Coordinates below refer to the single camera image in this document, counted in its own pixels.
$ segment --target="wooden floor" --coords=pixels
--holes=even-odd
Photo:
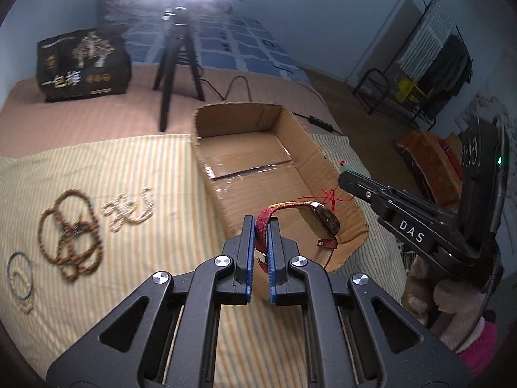
[[[393,141],[400,140],[412,128],[381,113],[368,115],[346,84],[314,71],[306,70],[306,74],[372,179],[420,195],[411,173],[393,147]]]

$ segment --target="bolt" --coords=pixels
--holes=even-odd
[[[214,263],[218,267],[226,267],[232,262],[232,259],[229,256],[226,255],[219,255],[215,260]]]
[[[167,274],[165,271],[158,271],[157,273],[153,274],[153,281],[157,285],[166,283],[169,281],[169,274]]]
[[[293,264],[294,267],[305,267],[307,263],[307,258],[304,256],[293,256],[293,258],[291,258],[291,264]]]
[[[364,286],[365,284],[367,284],[369,279],[370,278],[366,276],[366,274],[364,273],[356,273],[352,276],[352,281],[360,286]]]

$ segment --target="watch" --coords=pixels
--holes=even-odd
[[[276,211],[284,208],[296,208],[303,220],[309,225],[314,234],[319,238],[317,246],[330,249],[330,255],[324,268],[330,262],[333,251],[338,247],[335,236],[339,233],[341,225],[338,218],[329,208],[315,201],[294,201],[270,205],[262,210],[255,221],[255,249],[266,254],[266,230],[271,217]],[[267,264],[259,260],[260,268],[267,272]]]

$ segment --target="blue rubber grip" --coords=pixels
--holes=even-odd
[[[246,302],[251,301],[251,286],[253,283],[253,263],[255,262],[255,218],[251,223],[250,241],[248,246],[248,261],[246,263]]]
[[[271,226],[267,226],[267,269],[269,274],[269,299],[272,304],[277,301],[277,287],[275,282],[275,256],[273,255],[273,235],[271,234]]]

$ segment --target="black bag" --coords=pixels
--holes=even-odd
[[[38,84],[46,102],[126,93],[131,60],[125,28],[77,30],[38,43]]]

